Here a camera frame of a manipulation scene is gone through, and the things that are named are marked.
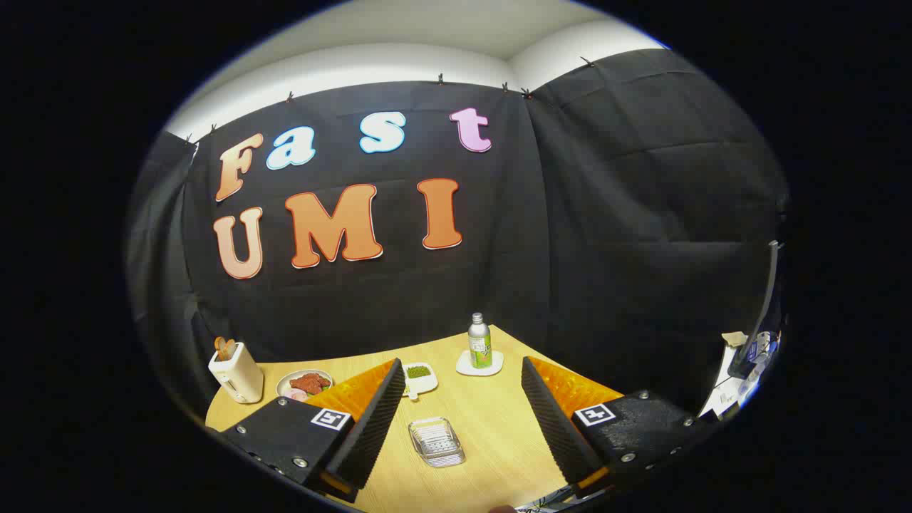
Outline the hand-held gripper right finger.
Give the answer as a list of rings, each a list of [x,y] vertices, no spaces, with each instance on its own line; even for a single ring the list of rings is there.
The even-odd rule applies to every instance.
[[[626,492],[715,431],[715,423],[649,390],[622,394],[524,357],[522,390],[561,474],[579,496]]]

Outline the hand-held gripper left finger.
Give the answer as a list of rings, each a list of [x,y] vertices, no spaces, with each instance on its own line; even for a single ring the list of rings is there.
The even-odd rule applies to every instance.
[[[228,448],[308,493],[355,502],[367,487],[405,390],[398,358],[260,363],[261,396],[221,389],[207,428]]]

